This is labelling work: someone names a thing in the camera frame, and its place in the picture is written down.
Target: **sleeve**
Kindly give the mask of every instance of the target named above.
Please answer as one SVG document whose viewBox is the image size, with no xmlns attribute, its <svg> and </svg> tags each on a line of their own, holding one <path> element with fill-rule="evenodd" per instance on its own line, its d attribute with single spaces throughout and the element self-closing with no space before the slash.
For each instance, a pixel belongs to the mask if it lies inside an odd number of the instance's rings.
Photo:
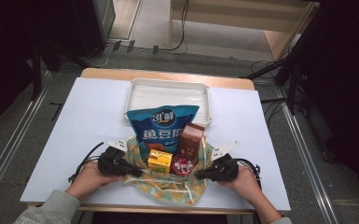
<svg viewBox="0 0 359 224">
<path fill-rule="evenodd" d="M 14 224 L 69 224 L 79 206 L 77 198 L 55 189 L 42 206 L 28 208 Z"/>
<path fill-rule="evenodd" d="M 288 217 L 282 217 L 271 224 L 292 224 L 292 221 Z"/>
</svg>

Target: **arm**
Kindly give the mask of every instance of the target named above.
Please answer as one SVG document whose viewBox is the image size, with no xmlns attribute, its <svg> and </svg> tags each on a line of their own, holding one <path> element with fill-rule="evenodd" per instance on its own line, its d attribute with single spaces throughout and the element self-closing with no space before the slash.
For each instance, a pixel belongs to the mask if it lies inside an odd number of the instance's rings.
<svg viewBox="0 0 359 224">
<path fill-rule="evenodd" d="M 42 206 L 28 208 L 14 223 L 71 223 L 80 201 L 86 200 L 100 186 L 106 186 L 120 178 L 121 176 L 101 175 L 97 162 L 88 162 L 65 192 L 54 190 Z"/>
<path fill-rule="evenodd" d="M 240 166 L 237 178 L 231 182 L 219 182 L 221 186 L 235 189 L 257 211 L 262 223 L 291 223 L 290 219 L 282 218 L 269 199 L 257 185 L 249 167 Z"/>
</svg>

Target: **red can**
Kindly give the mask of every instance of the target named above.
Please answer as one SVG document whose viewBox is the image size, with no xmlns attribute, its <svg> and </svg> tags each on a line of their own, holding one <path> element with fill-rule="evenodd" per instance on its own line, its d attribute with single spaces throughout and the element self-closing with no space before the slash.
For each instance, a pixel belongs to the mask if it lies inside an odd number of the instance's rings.
<svg viewBox="0 0 359 224">
<path fill-rule="evenodd" d="M 193 161 L 185 154 L 177 154 L 173 157 L 172 171 L 179 176 L 187 176 L 193 170 Z"/>
</svg>

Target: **wooden desk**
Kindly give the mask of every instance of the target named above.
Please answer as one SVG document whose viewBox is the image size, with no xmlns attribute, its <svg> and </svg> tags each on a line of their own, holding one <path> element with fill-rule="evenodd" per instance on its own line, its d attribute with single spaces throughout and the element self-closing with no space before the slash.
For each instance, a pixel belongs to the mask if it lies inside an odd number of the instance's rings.
<svg viewBox="0 0 359 224">
<path fill-rule="evenodd" d="M 182 19 L 185 1 L 171 0 L 168 43 L 172 42 L 173 20 Z M 186 20 L 265 30 L 272 55 L 278 60 L 296 34 L 307 27 L 314 9 L 315 3 L 300 0 L 190 0 Z"/>
<path fill-rule="evenodd" d="M 238 140 L 230 151 L 261 167 L 263 191 L 281 213 L 290 211 L 260 99 L 252 81 L 134 70 L 85 69 L 72 88 L 35 170 L 21 196 L 28 206 L 43 203 L 54 189 L 69 187 L 71 176 L 84 156 L 105 140 L 134 136 L 123 114 L 131 83 L 136 77 L 204 82 L 209 85 L 212 122 L 205 134 L 212 146 Z M 106 147 L 98 148 L 98 156 Z M 204 195 L 188 206 L 156 200 L 131 184 L 116 182 L 96 190 L 80 210 L 108 212 L 244 214 L 255 209 L 228 188 L 208 181 Z"/>
</svg>

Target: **yellow package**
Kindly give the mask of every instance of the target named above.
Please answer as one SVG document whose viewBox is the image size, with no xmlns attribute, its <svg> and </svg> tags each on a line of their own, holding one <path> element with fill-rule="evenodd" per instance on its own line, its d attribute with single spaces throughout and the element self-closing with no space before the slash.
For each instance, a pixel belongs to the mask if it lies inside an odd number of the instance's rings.
<svg viewBox="0 0 359 224">
<path fill-rule="evenodd" d="M 173 154 L 151 149 L 147 167 L 158 173 L 169 174 L 172 160 Z"/>
</svg>

